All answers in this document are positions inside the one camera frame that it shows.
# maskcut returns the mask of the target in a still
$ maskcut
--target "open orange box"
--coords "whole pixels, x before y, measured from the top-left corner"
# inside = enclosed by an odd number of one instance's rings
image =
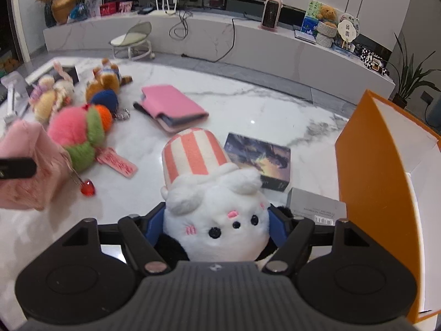
[[[336,144],[348,218],[404,264],[415,323],[441,312],[441,137],[367,90]]]

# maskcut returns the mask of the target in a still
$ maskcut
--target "blue plush ball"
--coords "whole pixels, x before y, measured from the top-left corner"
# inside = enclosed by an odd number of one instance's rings
[[[90,100],[91,105],[102,105],[109,109],[111,113],[116,113],[118,110],[118,96],[111,89],[106,89],[104,91],[98,92]]]

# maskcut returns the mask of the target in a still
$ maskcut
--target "pink tag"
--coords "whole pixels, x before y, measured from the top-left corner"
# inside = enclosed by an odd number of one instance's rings
[[[113,148],[104,148],[96,157],[98,163],[107,164],[126,178],[131,178],[138,167],[116,154]]]

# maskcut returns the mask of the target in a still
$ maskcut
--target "space heater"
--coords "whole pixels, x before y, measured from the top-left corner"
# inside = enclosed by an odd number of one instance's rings
[[[280,10],[282,9],[282,0],[266,0],[263,8],[261,28],[275,31],[279,22]]]

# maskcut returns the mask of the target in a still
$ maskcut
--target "orange pot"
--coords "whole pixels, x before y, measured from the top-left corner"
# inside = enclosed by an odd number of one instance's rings
[[[77,3],[78,0],[53,0],[52,14],[54,15],[55,21],[60,25],[64,25],[68,21],[69,14]]]

